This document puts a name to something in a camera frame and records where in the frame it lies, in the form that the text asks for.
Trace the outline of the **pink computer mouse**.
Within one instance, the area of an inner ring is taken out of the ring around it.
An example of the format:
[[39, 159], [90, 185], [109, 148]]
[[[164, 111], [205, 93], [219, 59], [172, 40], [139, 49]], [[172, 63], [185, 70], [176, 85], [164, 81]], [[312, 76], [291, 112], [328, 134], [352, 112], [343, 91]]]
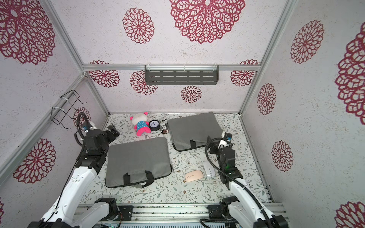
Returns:
[[195, 170], [195, 171], [189, 172], [185, 175], [186, 182], [197, 181], [202, 178], [203, 178], [203, 172], [200, 170]]

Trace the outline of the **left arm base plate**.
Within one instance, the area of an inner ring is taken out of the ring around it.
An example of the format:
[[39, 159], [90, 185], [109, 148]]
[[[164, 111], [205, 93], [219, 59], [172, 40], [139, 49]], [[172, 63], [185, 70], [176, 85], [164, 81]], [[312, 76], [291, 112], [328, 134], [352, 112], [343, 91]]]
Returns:
[[134, 206], [132, 205], [118, 205], [118, 212], [116, 221], [127, 222], [131, 221], [133, 215]]

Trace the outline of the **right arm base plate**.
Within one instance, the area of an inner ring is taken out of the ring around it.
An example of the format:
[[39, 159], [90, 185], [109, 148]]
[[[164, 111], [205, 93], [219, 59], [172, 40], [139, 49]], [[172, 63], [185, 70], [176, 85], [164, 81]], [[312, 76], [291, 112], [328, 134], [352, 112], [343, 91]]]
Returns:
[[207, 206], [210, 220], [226, 220], [227, 206], [224, 204], [210, 204]]

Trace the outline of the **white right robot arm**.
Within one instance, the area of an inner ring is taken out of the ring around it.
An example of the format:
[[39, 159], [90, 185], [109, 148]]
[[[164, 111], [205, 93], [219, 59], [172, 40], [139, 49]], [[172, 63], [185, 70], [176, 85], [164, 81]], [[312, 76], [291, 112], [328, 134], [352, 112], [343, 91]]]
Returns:
[[288, 228], [282, 215], [275, 215], [249, 189], [235, 165], [235, 151], [230, 146], [206, 146], [208, 162], [220, 175], [221, 182], [233, 193], [220, 202], [221, 216], [242, 228]]

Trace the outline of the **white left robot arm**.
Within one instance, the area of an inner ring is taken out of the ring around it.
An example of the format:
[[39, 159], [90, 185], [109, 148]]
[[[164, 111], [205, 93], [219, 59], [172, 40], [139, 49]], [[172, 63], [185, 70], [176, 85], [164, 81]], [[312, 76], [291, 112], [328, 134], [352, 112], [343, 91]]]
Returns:
[[85, 133], [84, 144], [70, 180], [51, 208], [39, 221], [31, 222], [28, 227], [92, 228], [103, 219], [115, 220], [119, 217], [116, 200], [114, 198], [101, 198], [80, 218], [74, 219], [81, 199], [106, 161], [110, 143], [120, 135], [112, 124], [104, 131], [92, 127]]

